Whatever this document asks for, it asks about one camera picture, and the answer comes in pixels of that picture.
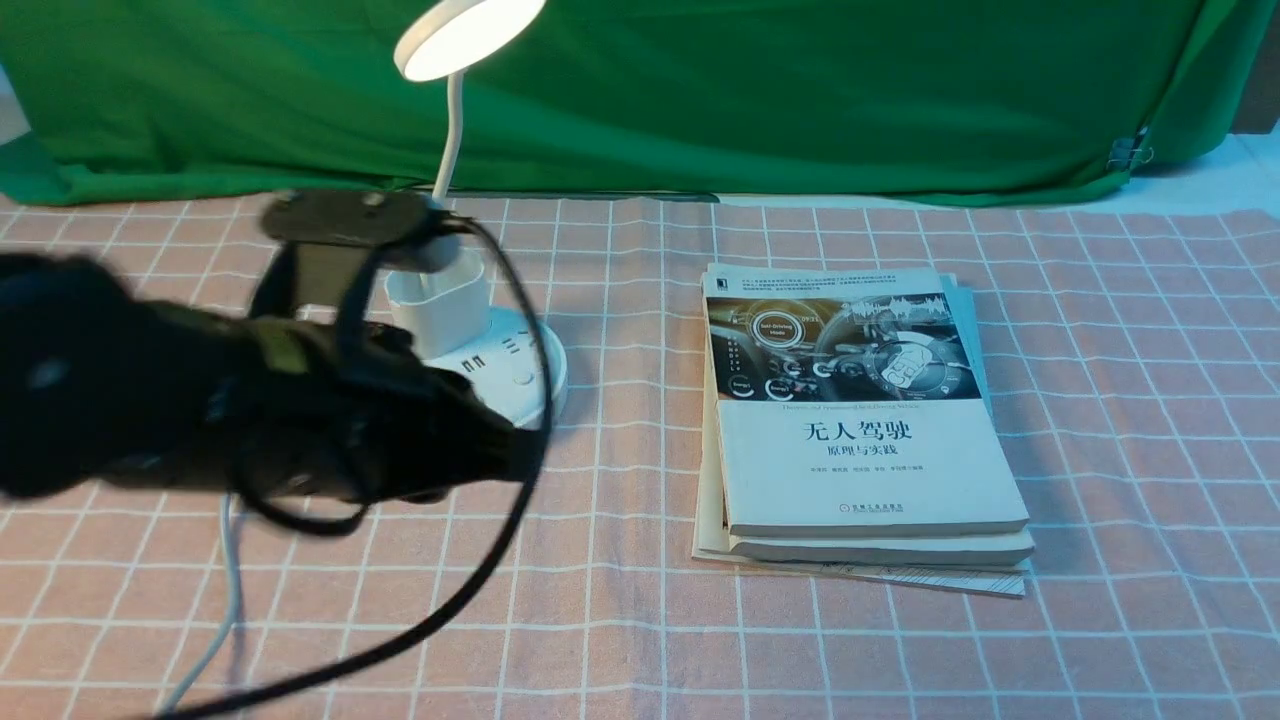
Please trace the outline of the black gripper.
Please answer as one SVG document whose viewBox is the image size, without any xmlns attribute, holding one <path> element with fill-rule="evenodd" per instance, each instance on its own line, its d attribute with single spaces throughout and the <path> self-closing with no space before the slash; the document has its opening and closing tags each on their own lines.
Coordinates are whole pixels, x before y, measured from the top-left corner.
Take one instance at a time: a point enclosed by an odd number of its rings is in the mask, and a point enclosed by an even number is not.
<svg viewBox="0 0 1280 720">
<path fill-rule="evenodd" d="M 433 503 L 480 480 L 532 480 L 547 428 L 485 405 L 460 372 L 417 360 L 380 322 L 227 318 L 216 427 L 227 484 L 252 506 L 324 497 Z"/>
</svg>

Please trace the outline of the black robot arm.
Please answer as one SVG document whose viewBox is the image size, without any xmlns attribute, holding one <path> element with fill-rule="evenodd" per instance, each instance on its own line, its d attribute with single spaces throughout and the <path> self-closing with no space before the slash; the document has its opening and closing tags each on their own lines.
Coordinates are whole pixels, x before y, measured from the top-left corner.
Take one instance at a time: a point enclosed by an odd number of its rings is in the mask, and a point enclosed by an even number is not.
<svg viewBox="0 0 1280 720">
<path fill-rule="evenodd" d="M 364 327 L 356 377 L 330 324 L 147 300 L 87 256 L 3 256 L 3 495 L 120 489 L 430 502 L 524 482 L 548 434 L 486 407 L 408 336 Z"/>
</svg>

